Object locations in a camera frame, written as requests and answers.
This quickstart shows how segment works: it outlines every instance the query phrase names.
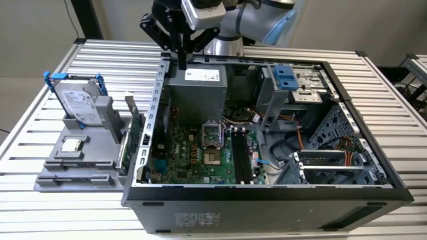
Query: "aluminum rail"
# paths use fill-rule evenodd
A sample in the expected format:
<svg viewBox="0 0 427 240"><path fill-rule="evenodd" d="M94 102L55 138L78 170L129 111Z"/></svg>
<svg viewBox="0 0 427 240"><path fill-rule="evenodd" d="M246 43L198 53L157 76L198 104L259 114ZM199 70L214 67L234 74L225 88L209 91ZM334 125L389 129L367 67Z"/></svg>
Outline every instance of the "aluminum rail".
<svg viewBox="0 0 427 240"><path fill-rule="evenodd" d="M153 43L89 40L73 46L57 72L89 76L103 73L114 108L129 115L125 92L135 94L138 108L147 110L161 52ZM427 239L426 122L371 60L353 51L255 46L247 47L245 54L331 64L415 202L349 233L183 234L169 238ZM65 127L63 116L62 106L45 87L0 147L0 239L159 239L146 233L133 210L122 207L122 193L34 191L35 179Z"/></svg>

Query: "black cable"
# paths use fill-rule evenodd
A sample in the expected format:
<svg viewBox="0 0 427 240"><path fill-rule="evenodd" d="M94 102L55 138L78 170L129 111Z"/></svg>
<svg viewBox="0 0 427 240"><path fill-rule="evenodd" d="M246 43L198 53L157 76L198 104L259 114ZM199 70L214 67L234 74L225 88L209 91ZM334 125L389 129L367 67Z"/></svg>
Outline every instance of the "black cable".
<svg viewBox="0 0 427 240"><path fill-rule="evenodd" d="M263 0L246 0L246 2L251 4L257 10L262 8Z"/></svg>
<svg viewBox="0 0 427 240"><path fill-rule="evenodd" d="M301 132L301 134L302 134L302 135L310 135L309 132ZM293 153L301 150L299 147L295 147L295 146L289 142L290 138L294 137L294 136L297 136L297 131L290 131L290 132L285 135L283 139L281 139L279 141L277 141L277 142L270 146L270 148L269 148L269 153L270 153L271 157L273 157L277 161L279 161L279 162L289 161L289 160L290 160L290 157L287 157L287 158L281 158L281 157L278 157L278 156L275 155L275 152L274 152L274 150L275 150L277 147L285 145L285 146L291 150Z"/></svg>
<svg viewBox="0 0 427 240"><path fill-rule="evenodd" d="M411 84L409 84L409 83L402 83L402 82L398 82L397 84L394 84L394 86L397 86L397 85L405 85L406 88L407 88L407 87L418 88L417 86L414 86L414 85L411 85Z"/></svg>
<svg viewBox="0 0 427 240"><path fill-rule="evenodd" d="M75 30L75 34L78 35L78 39L79 39L79 38L81 38L79 32L78 32L78 29L77 29L77 26L75 26L75 23L74 23L74 20L73 20L73 16L70 15L69 4L67 4L67 1L66 1L66 0L65 0L65 4L66 4L66 9L67 9L67 14L69 14L70 22L71 22L71 24L73 24L73 27L74 27L74 30Z"/></svg>
<svg viewBox="0 0 427 240"><path fill-rule="evenodd" d="M6 132L7 134L10 134L11 132L8 130L4 130L3 128L0 128L2 132Z"/></svg>
<svg viewBox="0 0 427 240"><path fill-rule="evenodd" d="M263 163L266 165L269 165L273 169L275 170L282 170L282 168L278 168L273 163L267 164L267 163Z"/></svg>
<svg viewBox="0 0 427 240"><path fill-rule="evenodd" d="M411 85L411 83L415 81L415 79L417 79L417 77L414 77L413 78L413 80L409 82L409 84L406 85L406 87L403 88L403 90L402 90L402 93L405 93L406 92L406 90L407 90L407 88L409 88L409 86Z"/></svg>
<svg viewBox="0 0 427 240"><path fill-rule="evenodd" d="M343 138L345 138L343 136L333 138L330 141L327 141L326 143L323 143L323 144L318 147L318 150L325 149L326 147L330 147L329 145L330 145L331 143L334 143L337 140L341 140L341 139L343 139Z"/></svg>

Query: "cables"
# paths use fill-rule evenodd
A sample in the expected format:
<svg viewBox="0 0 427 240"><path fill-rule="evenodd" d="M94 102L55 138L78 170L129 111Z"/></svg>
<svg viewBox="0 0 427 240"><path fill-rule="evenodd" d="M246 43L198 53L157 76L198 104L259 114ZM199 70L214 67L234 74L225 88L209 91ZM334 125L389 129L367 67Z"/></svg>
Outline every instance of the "cables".
<svg viewBox="0 0 427 240"><path fill-rule="evenodd" d="M305 150L301 128L302 128L302 121L299 120L298 126L297 126L298 144L299 144L299 149Z"/></svg>
<svg viewBox="0 0 427 240"><path fill-rule="evenodd" d="M73 16L70 15L69 4L67 4L67 1L66 1L66 0L65 0L65 4L66 4L66 9L67 9L67 14L69 14L70 22L71 22L71 24L73 24L73 27L74 27L74 30L75 30L75 34L78 35L78 39L79 39L79 38L81 38L79 32L78 32L78 29L77 29L77 26L75 26L75 23L74 23L74 20L73 20Z"/></svg>
<svg viewBox="0 0 427 240"><path fill-rule="evenodd" d="M415 81L415 79L417 79L417 77L414 77L413 80L409 82L409 84L406 85L406 87L405 87L403 90L402 90L402 93L406 92L409 86L415 87L415 86L411 85L411 83Z"/></svg>
<svg viewBox="0 0 427 240"><path fill-rule="evenodd" d="M257 161L258 163L270 165L270 167L271 167L273 169L275 169L275 170L282 170L282 168L277 167L277 166L275 166L270 161L267 161L267 160L257 159L255 161Z"/></svg>
<svg viewBox="0 0 427 240"><path fill-rule="evenodd" d="M8 130L4 130L3 128L0 128L0 132L6 132L7 134L11 133Z"/></svg>
<svg viewBox="0 0 427 240"><path fill-rule="evenodd" d="M250 124L250 123L251 123L251 121L234 121L234 120L230 120L226 116L222 116L222 118L223 118L227 122L230 122L231 124L237 124L237 125L239 125L239 124Z"/></svg>
<svg viewBox="0 0 427 240"><path fill-rule="evenodd" d="M289 142L289 139L290 139L291 137L294 137L297 134L298 134L297 131L289 132L289 133L285 135L283 139L281 139L279 141L277 141L277 142L270 146L269 153L270 153L271 157L273 157L277 161L285 162L285 161L289 161L289 160L290 160L290 157L287 157L287 158L281 158L281 157L278 157L278 156L275 155L274 150L275 150L277 147L285 145L285 146L290 149L291 153L294 153L294 152L297 152L297 151L301 150L301 148L293 146L293 144ZM301 134L301 135L309 135L307 132L299 132L299 134Z"/></svg>
<svg viewBox="0 0 427 240"><path fill-rule="evenodd" d="M346 136L346 137L343 137L343 136L339 136L339 137L335 137L335 138L333 138L330 141L327 141L326 143L323 143L319 147L318 147L318 149L321 150L321 149L325 149L325 147L326 146L329 146L331 143L334 143L337 140L341 140L341 139L343 139L343 138L354 138L353 136Z"/></svg>

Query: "sticker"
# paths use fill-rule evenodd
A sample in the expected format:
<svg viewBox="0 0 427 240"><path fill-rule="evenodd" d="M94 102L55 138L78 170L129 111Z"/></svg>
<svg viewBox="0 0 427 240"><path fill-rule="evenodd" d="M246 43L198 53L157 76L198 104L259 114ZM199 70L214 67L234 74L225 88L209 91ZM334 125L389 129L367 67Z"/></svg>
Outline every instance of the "sticker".
<svg viewBox="0 0 427 240"><path fill-rule="evenodd" d="M254 123L258 123L259 122L259 120L261 120L261 115L258 114L258 113L255 113L255 116L254 116L254 118L253 118L253 122Z"/></svg>
<svg viewBox="0 0 427 240"><path fill-rule="evenodd" d="M102 124L93 97L86 91L65 90L62 95L75 119L87 125Z"/></svg>
<svg viewBox="0 0 427 240"><path fill-rule="evenodd" d="M186 80L189 81L221 81L221 70L189 68L186 70Z"/></svg>
<svg viewBox="0 0 427 240"><path fill-rule="evenodd" d="M177 212L175 221L178 227L211 227L221 223L219 212Z"/></svg>

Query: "gray plastic part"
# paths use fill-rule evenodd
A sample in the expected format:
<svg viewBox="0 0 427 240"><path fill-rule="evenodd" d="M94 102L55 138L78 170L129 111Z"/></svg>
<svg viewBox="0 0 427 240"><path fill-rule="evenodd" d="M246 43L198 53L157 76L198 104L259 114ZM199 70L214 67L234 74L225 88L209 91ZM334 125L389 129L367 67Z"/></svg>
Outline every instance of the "gray plastic part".
<svg viewBox="0 0 427 240"><path fill-rule="evenodd" d="M121 129L123 121L119 113L114 110L114 98L111 96L99 96L95 102L101 121L105 128L111 132L114 142L121 144L123 134Z"/></svg>
<svg viewBox="0 0 427 240"><path fill-rule="evenodd" d="M93 177L105 177L105 178L93 178L91 183L94 185L114 185L115 180L110 174L94 174Z"/></svg>
<svg viewBox="0 0 427 240"><path fill-rule="evenodd" d="M54 153L54 159L83 159L85 157L85 154L83 154L83 151L79 150L79 151L62 151L62 148L63 148L63 144L66 142L67 139L79 139L82 141L82 145L85 147L85 145L90 142L90 137L87 135L75 135L75 134L70 134L70 135L65 135L62 138L61 138L61 141L58 141L57 145L58 148L55 148L55 151L53 152Z"/></svg>
<svg viewBox="0 0 427 240"><path fill-rule="evenodd" d="M58 187L61 185L54 179L37 179L35 182L43 187Z"/></svg>
<svg viewBox="0 0 427 240"><path fill-rule="evenodd" d="M71 129L77 129L81 130L81 124L79 121L77 119L70 119L70 118L63 118L62 120L66 124L66 127L71 130Z"/></svg>

